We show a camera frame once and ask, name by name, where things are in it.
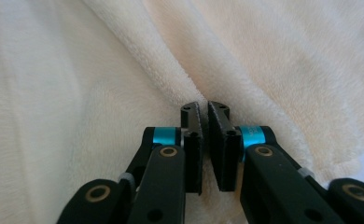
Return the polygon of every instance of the terry cloth fabric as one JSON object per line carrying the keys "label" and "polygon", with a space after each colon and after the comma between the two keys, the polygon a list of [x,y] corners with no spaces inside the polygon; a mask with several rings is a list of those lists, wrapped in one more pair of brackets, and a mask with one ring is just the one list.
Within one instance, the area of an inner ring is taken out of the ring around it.
{"label": "terry cloth fabric", "polygon": [[[0,223],[56,222],[80,186],[117,180],[147,126],[207,100],[272,127],[319,181],[357,171],[364,0],[0,1]],[[238,195],[205,158],[186,222],[243,222]]]}

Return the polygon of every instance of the white towel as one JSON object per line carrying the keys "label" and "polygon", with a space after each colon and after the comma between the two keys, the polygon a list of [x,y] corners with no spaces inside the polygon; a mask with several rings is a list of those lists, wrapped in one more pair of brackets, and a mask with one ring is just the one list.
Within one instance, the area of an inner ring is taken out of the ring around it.
{"label": "white towel", "polygon": [[[207,100],[272,127],[318,181],[357,171],[364,1],[0,1],[0,223],[54,223],[147,126]],[[186,222],[242,222],[238,190],[218,192],[208,158],[203,173]]]}

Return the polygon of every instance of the white fabric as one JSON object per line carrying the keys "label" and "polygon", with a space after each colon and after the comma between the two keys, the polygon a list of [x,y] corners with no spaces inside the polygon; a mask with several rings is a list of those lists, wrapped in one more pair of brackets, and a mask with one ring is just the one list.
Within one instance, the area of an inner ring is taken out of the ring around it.
{"label": "white fabric", "polygon": [[[0,223],[54,223],[81,185],[125,171],[146,126],[206,100],[271,126],[319,181],[352,174],[364,0],[0,1]],[[238,190],[203,169],[186,222],[243,222]]]}

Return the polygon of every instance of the blue band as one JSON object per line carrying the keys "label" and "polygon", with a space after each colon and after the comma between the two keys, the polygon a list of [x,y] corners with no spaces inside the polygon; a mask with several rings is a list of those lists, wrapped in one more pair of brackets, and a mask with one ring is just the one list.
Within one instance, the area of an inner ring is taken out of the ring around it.
{"label": "blue band", "polygon": [[246,149],[254,144],[266,143],[266,137],[260,126],[240,126],[240,130],[244,142],[244,153],[242,158],[242,162],[244,162]]}
{"label": "blue band", "polygon": [[155,128],[153,144],[176,145],[176,128],[160,127]]}

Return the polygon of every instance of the screw hole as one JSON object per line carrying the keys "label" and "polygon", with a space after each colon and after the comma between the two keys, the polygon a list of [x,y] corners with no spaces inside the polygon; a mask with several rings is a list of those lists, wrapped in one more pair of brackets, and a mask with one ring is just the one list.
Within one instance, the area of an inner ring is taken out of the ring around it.
{"label": "screw hole", "polygon": [[178,151],[173,147],[165,147],[160,150],[160,154],[163,157],[173,157]]}
{"label": "screw hole", "polygon": [[320,221],[322,221],[324,219],[324,218],[322,218],[322,215],[318,211],[316,211],[314,209],[306,209],[304,211],[304,214],[308,218],[310,218],[312,221],[315,221],[315,222],[320,222]]}
{"label": "screw hole", "polygon": [[236,134],[237,134],[237,132],[236,132],[236,131],[231,130],[231,131],[227,131],[227,132],[226,132],[226,134],[227,134],[227,135],[236,135]]}
{"label": "screw hole", "polygon": [[273,152],[271,149],[267,148],[267,147],[257,147],[255,148],[256,153],[260,154],[260,156],[272,156]]}
{"label": "screw hole", "polygon": [[151,222],[157,222],[162,219],[162,211],[160,209],[153,209],[147,213],[147,219]]}
{"label": "screw hole", "polygon": [[343,191],[349,196],[364,202],[364,188],[354,184],[345,184],[343,185]]}
{"label": "screw hole", "polygon": [[98,185],[87,191],[86,200],[90,203],[98,203],[107,198],[109,193],[110,193],[110,188],[108,186]]}

